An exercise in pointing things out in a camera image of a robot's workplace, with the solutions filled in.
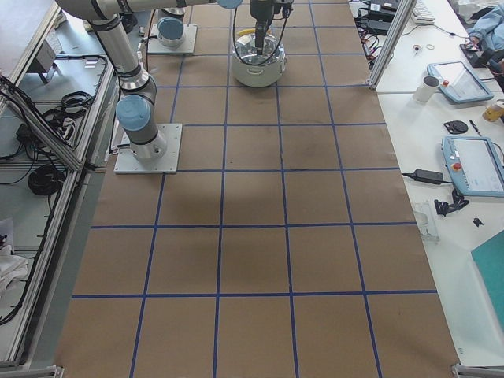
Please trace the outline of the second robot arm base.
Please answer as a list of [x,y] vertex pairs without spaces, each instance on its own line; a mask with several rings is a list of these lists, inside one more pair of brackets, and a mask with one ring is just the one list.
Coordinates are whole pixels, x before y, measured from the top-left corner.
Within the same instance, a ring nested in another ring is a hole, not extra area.
[[186,24],[185,8],[161,8],[154,12],[157,21],[149,31],[147,50],[153,55],[192,55],[198,27]]

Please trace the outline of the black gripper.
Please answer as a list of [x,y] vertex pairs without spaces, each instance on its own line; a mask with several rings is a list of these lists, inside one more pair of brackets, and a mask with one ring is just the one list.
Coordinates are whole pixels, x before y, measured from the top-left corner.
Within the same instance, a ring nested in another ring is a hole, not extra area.
[[275,14],[275,2],[273,0],[251,0],[250,15],[256,20],[255,24],[255,48],[256,54],[262,55],[264,41],[267,35],[267,24],[272,22]]

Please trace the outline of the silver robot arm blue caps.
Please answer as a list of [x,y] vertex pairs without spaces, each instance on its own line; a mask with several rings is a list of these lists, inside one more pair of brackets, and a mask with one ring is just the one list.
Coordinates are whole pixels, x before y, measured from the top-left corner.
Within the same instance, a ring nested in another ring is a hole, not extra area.
[[154,120],[157,89],[153,77],[142,67],[129,45],[120,20],[121,14],[162,8],[203,5],[204,1],[58,1],[70,15],[87,20],[113,64],[123,98],[116,106],[116,117],[139,160],[161,157],[168,149]]

